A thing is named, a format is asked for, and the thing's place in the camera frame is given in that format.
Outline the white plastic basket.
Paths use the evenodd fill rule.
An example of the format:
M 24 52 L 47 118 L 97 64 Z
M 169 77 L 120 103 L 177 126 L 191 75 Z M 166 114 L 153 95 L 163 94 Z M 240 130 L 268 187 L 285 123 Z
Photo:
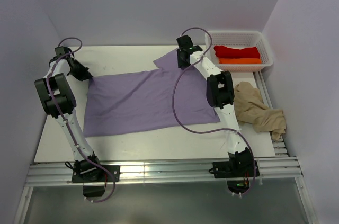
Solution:
M 230 72 L 256 72 L 273 65 L 271 49 L 258 31 L 209 31 L 206 53 L 218 68 Z

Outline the lilac t shirt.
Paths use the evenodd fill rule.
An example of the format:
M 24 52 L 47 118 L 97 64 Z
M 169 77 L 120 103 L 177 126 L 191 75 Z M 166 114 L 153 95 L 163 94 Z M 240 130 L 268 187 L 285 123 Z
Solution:
M 83 133 L 114 136 L 174 127 L 172 94 L 181 73 L 173 50 L 154 60 L 155 70 L 94 77 L 89 82 Z M 195 69 L 181 77 L 175 111 L 184 125 L 218 123 L 207 102 L 206 80 Z

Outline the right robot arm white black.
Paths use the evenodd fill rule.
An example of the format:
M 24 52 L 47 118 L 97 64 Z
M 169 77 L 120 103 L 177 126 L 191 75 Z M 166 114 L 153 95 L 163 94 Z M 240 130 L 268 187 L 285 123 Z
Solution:
M 181 35 L 176 39 L 177 64 L 182 70 L 179 75 L 172 94 L 172 111 L 175 120 L 186 131 L 198 135 L 210 134 L 215 132 L 230 132 L 231 146 L 228 148 L 228 156 L 230 158 L 229 170 L 235 176 L 241 176 L 249 167 L 255 167 L 255 158 L 253 151 L 242 135 L 234 108 L 234 87 L 231 73 L 219 69 L 214 63 L 206 57 L 206 53 L 200 46 L 195 46 L 188 35 Z M 175 92 L 177 85 L 189 69 L 195 68 L 200 75 L 206 80 L 206 99 L 210 107 L 219 115 L 219 119 L 226 123 L 225 128 L 214 129 L 210 131 L 194 131 L 187 128 L 179 120 L 175 111 Z

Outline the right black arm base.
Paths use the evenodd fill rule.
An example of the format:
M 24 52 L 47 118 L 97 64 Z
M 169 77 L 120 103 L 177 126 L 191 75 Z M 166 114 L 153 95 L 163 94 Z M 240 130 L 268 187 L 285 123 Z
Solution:
M 245 177 L 259 177 L 260 172 L 257 168 L 257 162 L 255 166 L 253 163 L 243 164 L 240 161 L 220 161 L 213 162 L 212 167 L 208 170 L 214 178 L 245 178 Z

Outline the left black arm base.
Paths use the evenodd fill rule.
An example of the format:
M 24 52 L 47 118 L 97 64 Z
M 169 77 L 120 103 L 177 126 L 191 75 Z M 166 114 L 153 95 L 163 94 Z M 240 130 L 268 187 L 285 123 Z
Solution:
M 87 199 L 97 200 L 101 198 L 106 191 L 108 182 L 119 181 L 119 165 L 103 165 L 103 168 L 109 171 L 113 177 L 86 160 L 75 161 L 73 166 L 70 162 L 65 162 L 65 165 L 73 171 L 71 182 L 83 184 L 83 196 Z

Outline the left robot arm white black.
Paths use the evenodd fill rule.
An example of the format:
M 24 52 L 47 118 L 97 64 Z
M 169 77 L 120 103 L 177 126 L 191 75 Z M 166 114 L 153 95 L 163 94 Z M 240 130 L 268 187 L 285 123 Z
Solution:
M 98 181 L 103 176 L 103 167 L 79 125 L 75 96 L 66 78 L 71 75 L 82 82 L 93 76 L 74 58 L 70 48 L 58 46 L 55 53 L 45 77 L 34 82 L 35 88 L 45 113 L 56 119 L 71 146 L 75 163 L 65 165 L 76 175 Z

